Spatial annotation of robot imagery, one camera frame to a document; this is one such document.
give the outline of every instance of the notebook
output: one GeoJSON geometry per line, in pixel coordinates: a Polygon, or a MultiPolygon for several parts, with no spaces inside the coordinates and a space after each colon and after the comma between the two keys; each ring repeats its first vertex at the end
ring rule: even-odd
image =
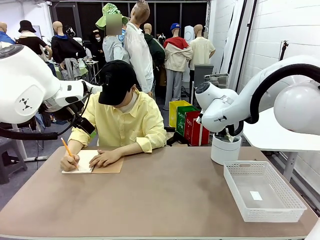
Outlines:
{"type": "Polygon", "coordinates": [[[106,167],[96,168],[96,166],[89,167],[91,159],[98,155],[97,150],[81,150],[78,153],[80,160],[78,162],[78,169],[73,171],[62,171],[63,174],[118,174],[121,171],[124,158],[109,164],[106,167]]]}

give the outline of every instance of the hand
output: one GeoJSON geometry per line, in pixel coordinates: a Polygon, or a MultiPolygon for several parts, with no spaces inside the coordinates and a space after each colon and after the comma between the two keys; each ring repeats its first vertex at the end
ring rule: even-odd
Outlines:
{"type": "Polygon", "coordinates": [[[153,95],[153,93],[151,91],[148,92],[147,94],[150,96],[150,98],[152,98],[152,99],[154,98],[154,95],[153,95]]]}
{"type": "Polygon", "coordinates": [[[60,68],[62,68],[63,70],[65,70],[65,63],[64,63],[64,62],[60,63],[60,68]]]}
{"type": "Polygon", "coordinates": [[[96,168],[104,168],[107,165],[118,161],[122,157],[121,152],[117,149],[112,151],[98,150],[98,153],[99,154],[94,156],[90,161],[90,168],[92,168],[94,165],[96,165],[96,168]]]}
{"type": "Polygon", "coordinates": [[[65,155],[60,161],[60,168],[63,171],[70,172],[77,168],[80,157],[78,155],[72,154],[72,157],[65,155]]]}

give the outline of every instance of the white label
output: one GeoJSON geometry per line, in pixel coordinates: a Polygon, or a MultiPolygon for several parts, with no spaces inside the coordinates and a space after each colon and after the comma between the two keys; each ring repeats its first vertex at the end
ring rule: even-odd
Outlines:
{"type": "Polygon", "coordinates": [[[262,201],[262,197],[260,196],[258,191],[250,191],[253,200],[262,201]]]}

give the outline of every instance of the white plastic basket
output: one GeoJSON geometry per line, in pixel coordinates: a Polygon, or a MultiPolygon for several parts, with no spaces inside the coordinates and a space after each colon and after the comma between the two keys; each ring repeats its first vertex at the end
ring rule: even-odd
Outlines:
{"type": "Polygon", "coordinates": [[[296,223],[307,209],[267,161],[227,161],[223,175],[245,222],[296,223]]]}

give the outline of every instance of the green jacket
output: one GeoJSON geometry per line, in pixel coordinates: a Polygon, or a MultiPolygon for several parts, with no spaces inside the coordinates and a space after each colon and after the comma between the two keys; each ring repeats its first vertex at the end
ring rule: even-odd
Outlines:
{"type": "Polygon", "coordinates": [[[166,52],[164,47],[151,34],[145,33],[144,39],[149,46],[154,65],[160,67],[165,63],[166,52]]]}

